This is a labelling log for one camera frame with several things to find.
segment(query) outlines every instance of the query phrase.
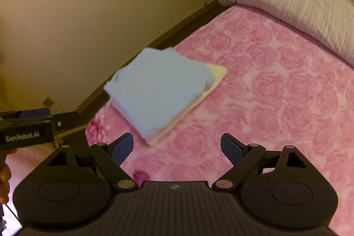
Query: white quilt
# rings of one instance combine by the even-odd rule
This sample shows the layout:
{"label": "white quilt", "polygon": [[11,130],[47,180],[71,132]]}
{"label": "white quilt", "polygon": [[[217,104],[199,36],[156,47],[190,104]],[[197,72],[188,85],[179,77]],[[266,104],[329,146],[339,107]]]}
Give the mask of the white quilt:
{"label": "white quilt", "polygon": [[264,10],[320,41],[354,66],[354,5],[349,0],[219,0]]}

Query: bed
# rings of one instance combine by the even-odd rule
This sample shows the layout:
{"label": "bed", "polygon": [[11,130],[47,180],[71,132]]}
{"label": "bed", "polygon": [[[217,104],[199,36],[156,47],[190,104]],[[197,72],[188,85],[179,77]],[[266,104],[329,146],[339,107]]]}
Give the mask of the bed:
{"label": "bed", "polygon": [[319,41],[266,12],[234,5],[175,48],[222,65],[220,85],[150,147],[108,101],[86,128],[89,145],[133,135],[121,167],[144,180],[207,180],[232,167],[223,133],[268,150],[295,145],[339,196],[330,228],[354,235],[354,70]]}

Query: folded clothing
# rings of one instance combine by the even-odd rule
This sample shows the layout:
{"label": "folded clothing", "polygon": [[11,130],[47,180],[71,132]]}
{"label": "folded clothing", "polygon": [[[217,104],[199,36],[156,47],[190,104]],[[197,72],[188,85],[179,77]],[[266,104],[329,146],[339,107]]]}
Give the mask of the folded clothing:
{"label": "folded clothing", "polygon": [[204,63],[173,49],[145,48],[116,72],[104,90],[141,136],[156,143],[156,136],[166,133],[166,127],[214,83],[214,74]]}

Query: logo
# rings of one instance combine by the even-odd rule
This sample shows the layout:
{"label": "logo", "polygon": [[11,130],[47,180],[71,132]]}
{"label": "logo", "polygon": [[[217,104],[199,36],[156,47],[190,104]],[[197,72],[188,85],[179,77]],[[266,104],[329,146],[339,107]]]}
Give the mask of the logo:
{"label": "logo", "polygon": [[171,189],[173,189],[173,190],[177,190],[177,189],[179,189],[179,185],[177,185],[177,184],[173,184],[173,185],[171,185],[170,186],[171,187]]}
{"label": "logo", "polygon": [[6,142],[14,142],[14,141],[37,138],[37,137],[39,137],[39,132],[35,132],[34,134],[29,133],[29,134],[17,134],[16,136],[6,136],[5,140]]}

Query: stack of folded clothes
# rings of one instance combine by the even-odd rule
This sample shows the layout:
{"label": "stack of folded clothes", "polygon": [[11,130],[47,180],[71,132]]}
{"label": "stack of folded clothes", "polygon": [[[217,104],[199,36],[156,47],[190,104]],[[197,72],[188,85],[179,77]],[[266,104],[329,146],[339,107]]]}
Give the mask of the stack of folded clothes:
{"label": "stack of folded clothes", "polygon": [[226,68],[182,57],[172,48],[145,48],[104,90],[114,107],[150,145],[209,95]]}

